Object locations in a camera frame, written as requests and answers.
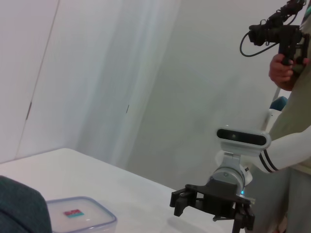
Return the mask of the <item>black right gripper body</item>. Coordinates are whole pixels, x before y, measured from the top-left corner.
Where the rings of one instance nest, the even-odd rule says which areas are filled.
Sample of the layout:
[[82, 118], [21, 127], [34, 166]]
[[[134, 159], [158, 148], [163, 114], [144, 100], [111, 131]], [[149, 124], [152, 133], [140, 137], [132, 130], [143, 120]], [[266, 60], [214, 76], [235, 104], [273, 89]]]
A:
[[237, 195], [238, 185], [222, 181], [209, 181], [206, 185], [186, 185], [191, 207], [208, 214], [234, 217], [239, 207], [249, 207], [250, 201]]

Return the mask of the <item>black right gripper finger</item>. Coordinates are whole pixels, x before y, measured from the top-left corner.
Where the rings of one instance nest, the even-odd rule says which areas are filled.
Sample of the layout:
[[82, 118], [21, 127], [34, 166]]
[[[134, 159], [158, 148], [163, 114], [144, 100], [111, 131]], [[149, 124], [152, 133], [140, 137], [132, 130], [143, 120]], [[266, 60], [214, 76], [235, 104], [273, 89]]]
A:
[[181, 216], [186, 207], [196, 204], [197, 193], [186, 188], [172, 192], [170, 207], [174, 209], [175, 216]]
[[234, 216], [232, 233], [239, 233], [241, 229], [246, 228], [249, 231], [253, 230], [255, 215], [251, 206], [238, 206]]

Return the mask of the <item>person hand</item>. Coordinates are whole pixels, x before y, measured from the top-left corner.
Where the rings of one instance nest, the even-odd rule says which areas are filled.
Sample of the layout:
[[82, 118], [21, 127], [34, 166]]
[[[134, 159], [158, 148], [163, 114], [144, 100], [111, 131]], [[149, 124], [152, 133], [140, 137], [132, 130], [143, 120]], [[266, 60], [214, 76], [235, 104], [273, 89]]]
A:
[[275, 55], [270, 62], [269, 77], [277, 87], [285, 91], [292, 91], [295, 80], [293, 78], [293, 64], [290, 60], [290, 65], [283, 65], [281, 62], [285, 58], [283, 54]]

